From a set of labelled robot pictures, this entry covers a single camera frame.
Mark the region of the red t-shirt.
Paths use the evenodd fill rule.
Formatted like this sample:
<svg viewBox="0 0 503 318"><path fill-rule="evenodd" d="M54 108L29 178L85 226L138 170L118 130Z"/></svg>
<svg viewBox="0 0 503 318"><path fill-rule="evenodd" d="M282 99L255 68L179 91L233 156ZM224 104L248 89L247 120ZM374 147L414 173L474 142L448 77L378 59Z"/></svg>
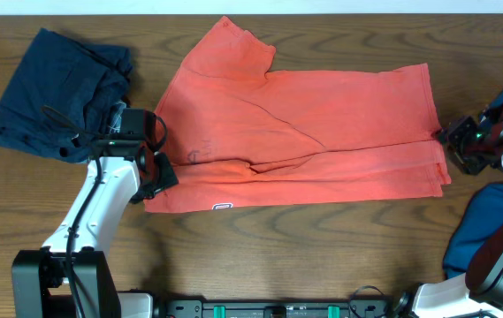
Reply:
<svg viewBox="0 0 503 318"><path fill-rule="evenodd" d="M426 64L273 71L275 54L228 18L187 54L156 107L179 182L148 212L442 195Z"/></svg>

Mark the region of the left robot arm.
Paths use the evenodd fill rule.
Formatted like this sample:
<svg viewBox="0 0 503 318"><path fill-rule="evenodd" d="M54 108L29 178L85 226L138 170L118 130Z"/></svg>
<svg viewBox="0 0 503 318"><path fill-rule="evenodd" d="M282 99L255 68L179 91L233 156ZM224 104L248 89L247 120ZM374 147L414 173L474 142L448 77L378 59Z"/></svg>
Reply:
<svg viewBox="0 0 503 318"><path fill-rule="evenodd" d="M156 317L146 291L118 291L106 254L130 203L153 199L178 179L161 148L165 122L125 109L118 132L95 137L88 174L63 222L11 265L18 317Z"/></svg>

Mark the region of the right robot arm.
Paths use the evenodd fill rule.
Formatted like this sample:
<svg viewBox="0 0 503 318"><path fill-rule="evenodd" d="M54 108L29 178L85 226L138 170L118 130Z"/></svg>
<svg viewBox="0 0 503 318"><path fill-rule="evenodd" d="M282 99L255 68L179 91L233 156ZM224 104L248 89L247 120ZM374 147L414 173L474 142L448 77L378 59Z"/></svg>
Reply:
<svg viewBox="0 0 503 318"><path fill-rule="evenodd" d="M503 90L477 117L438 132L458 168L476 175L503 171ZM503 317L503 183L470 200L443 260L445 281L405 292L390 317Z"/></svg>

